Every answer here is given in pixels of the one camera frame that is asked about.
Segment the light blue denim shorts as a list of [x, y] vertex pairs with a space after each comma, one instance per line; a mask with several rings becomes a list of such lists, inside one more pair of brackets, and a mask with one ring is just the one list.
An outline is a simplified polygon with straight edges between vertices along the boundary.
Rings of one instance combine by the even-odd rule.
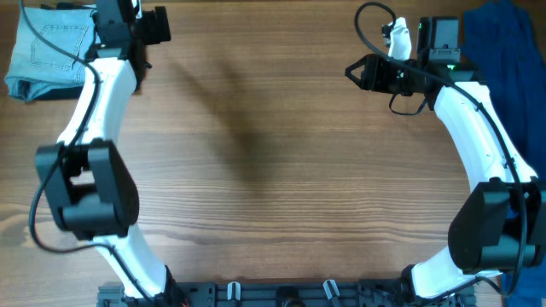
[[[26, 9], [34, 30], [81, 59], [98, 41], [94, 13], [94, 9]], [[85, 66], [44, 44], [20, 18], [5, 77], [9, 96], [24, 102], [74, 99], [79, 97], [84, 81]]]

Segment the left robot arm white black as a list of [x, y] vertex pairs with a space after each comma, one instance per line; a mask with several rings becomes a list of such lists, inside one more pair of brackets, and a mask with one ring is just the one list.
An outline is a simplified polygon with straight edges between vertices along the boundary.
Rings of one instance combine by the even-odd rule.
[[[77, 106], [56, 143], [38, 148], [40, 179], [29, 212], [29, 231], [46, 252], [96, 249], [122, 281], [119, 299], [129, 306], [181, 306], [183, 293], [139, 229], [137, 186], [117, 149], [131, 95], [146, 71], [146, 48], [171, 40], [166, 7], [145, 11], [139, 1], [98, 1], [96, 37], [84, 57], [85, 81]], [[40, 198], [56, 226], [80, 246], [46, 246], [38, 237]]]

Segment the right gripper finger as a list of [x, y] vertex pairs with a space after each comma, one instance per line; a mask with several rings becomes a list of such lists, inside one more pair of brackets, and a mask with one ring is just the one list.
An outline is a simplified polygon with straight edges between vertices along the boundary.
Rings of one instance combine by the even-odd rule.
[[374, 74], [374, 70], [378, 61], [378, 56], [368, 54], [352, 63], [345, 68], [346, 77], [356, 77], [356, 72], [359, 72], [360, 77], [366, 77]]
[[360, 77], [357, 77], [352, 71], [346, 70], [346, 76], [361, 90], [375, 91], [376, 72], [362, 70]]

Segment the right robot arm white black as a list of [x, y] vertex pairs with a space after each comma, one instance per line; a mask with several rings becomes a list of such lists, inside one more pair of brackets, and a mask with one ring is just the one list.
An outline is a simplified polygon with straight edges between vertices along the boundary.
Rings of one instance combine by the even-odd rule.
[[460, 59], [458, 19], [423, 18], [418, 56], [410, 56], [406, 21], [381, 28], [385, 51], [372, 48], [345, 75], [362, 90], [391, 97], [423, 95], [449, 132], [470, 194], [451, 222], [448, 244], [410, 265], [398, 298], [424, 305], [496, 276], [518, 277], [545, 259], [545, 183], [520, 156], [498, 118], [485, 78]]

